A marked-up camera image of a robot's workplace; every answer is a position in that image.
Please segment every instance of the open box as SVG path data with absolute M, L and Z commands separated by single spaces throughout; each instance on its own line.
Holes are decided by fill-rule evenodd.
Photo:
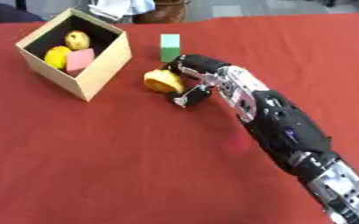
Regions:
M 95 52 L 95 60 L 76 77 L 43 61 L 46 52 L 52 47 L 63 46 L 64 38 L 73 30 L 86 32 Z M 16 46 L 32 70 L 87 102 L 131 58 L 125 31 L 75 9 L 65 10 Z

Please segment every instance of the pink block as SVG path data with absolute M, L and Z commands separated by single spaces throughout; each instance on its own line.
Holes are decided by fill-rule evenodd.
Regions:
M 80 74 L 95 58 L 92 48 L 71 52 L 67 55 L 67 73 L 73 77 Z

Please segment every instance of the robotic arm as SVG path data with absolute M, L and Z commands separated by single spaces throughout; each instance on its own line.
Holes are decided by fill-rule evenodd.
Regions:
M 201 55 L 182 55 L 164 69 L 199 79 L 184 94 L 169 94 L 182 108 L 216 88 L 243 127 L 276 164 L 295 176 L 336 224 L 359 224 L 359 174 L 336 152 L 331 138 L 295 104 L 244 68 Z

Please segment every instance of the green cube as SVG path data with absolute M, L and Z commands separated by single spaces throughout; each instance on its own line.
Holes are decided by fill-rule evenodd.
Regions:
M 180 35 L 162 34 L 160 37 L 162 62 L 170 62 L 180 56 Z

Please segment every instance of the yellow fruit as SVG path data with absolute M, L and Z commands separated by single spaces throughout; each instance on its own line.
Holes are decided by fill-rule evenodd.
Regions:
M 154 70 L 144 75 L 144 84 L 153 91 L 160 93 L 177 92 L 182 94 L 184 86 L 180 77 L 169 70 Z
M 45 63 L 52 67 L 62 69 L 67 64 L 67 54 L 70 52 L 72 51 L 66 46 L 55 46 L 46 53 Z
M 74 51 L 89 48 L 89 36 L 82 31 L 71 31 L 65 37 L 67 47 Z

